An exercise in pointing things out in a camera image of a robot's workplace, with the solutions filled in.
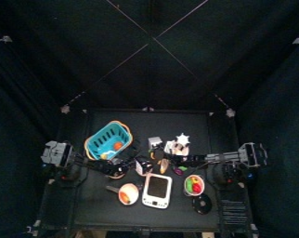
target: teal basket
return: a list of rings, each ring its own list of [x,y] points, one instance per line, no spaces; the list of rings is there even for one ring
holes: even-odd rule
[[[116,151],[115,144],[123,143],[121,148]],[[84,149],[87,156],[92,160],[111,160],[132,144],[132,133],[129,128],[119,121],[107,124],[97,133],[85,140]]]

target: black fabric backdrop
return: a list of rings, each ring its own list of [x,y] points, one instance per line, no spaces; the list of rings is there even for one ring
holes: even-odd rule
[[[272,166],[252,190],[255,220],[265,237],[299,238],[299,47],[237,111],[241,142],[261,141]]]
[[[157,36],[201,1],[115,1]],[[299,237],[299,0],[208,1],[159,38],[104,1],[0,1],[0,235],[32,225],[44,144],[60,106],[237,110],[240,141],[271,147],[273,166],[252,190],[265,237]]]
[[[0,235],[26,231],[36,219],[42,187],[34,171],[60,114],[37,77],[0,45]]]

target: toy food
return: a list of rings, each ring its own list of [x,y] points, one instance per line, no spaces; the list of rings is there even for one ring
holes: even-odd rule
[[[119,151],[121,149],[121,147],[124,146],[123,142],[116,142],[115,143],[115,150]]]
[[[124,192],[120,192],[120,199],[125,204],[131,203],[131,199],[129,199],[128,195]]]

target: white star toy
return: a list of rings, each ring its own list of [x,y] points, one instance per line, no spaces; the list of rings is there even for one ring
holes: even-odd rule
[[[187,144],[189,144],[191,142],[188,141],[189,136],[185,136],[184,133],[180,137],[177,137],[177,144],[181,144],[184,147]]]

